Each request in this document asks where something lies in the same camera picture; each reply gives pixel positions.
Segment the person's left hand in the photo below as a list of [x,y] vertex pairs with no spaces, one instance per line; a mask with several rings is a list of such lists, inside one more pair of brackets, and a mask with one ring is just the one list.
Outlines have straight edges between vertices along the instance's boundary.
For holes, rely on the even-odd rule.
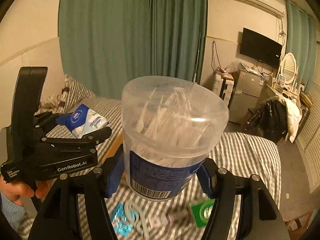
[[31,198],[35,196],[38,199],[43,199],[48,194],[52,182],[52,180],[36,181],[37,189],[33,190],[21,180],[16,180],[12,183],[6,183],[3,179],[3,176],[1,176],[1,192],[11,202],[17,204],[18,206],[23,206],[21,197]]

